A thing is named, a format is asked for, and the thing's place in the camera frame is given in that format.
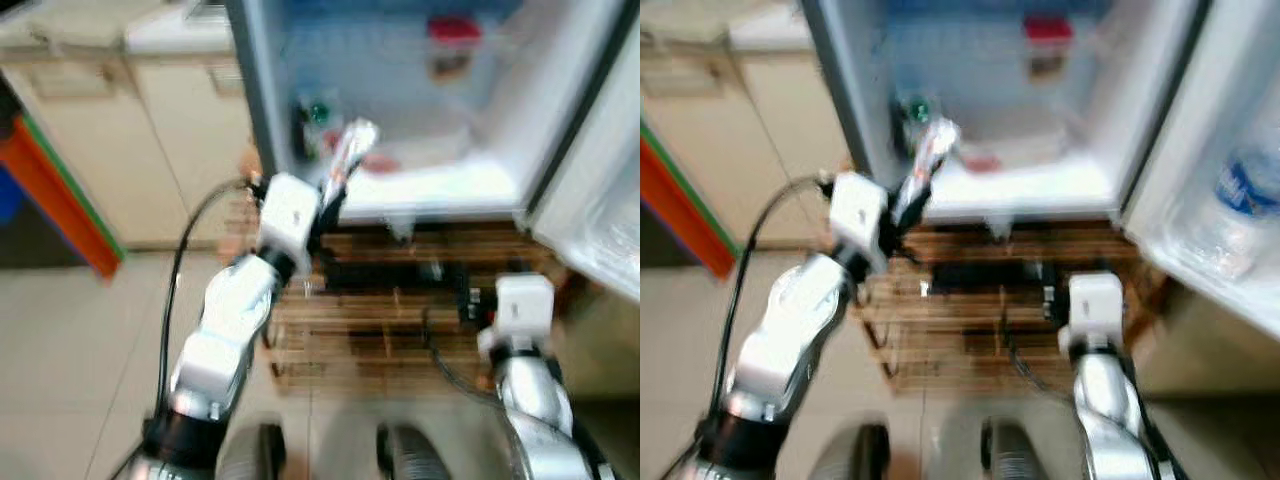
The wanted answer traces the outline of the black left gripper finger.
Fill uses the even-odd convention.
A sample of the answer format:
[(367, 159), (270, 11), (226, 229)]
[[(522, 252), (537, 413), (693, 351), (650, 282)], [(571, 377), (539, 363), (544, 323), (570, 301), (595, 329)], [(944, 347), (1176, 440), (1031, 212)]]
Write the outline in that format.
[(918, 227), (931, 198), (931, 182), (906, 178), (893, 197), (893, 229), (897, 236), (905, 236)]
[(320, 227), (334, 227), (346, 201), (346, 180), (326, 180), (320, 187)]

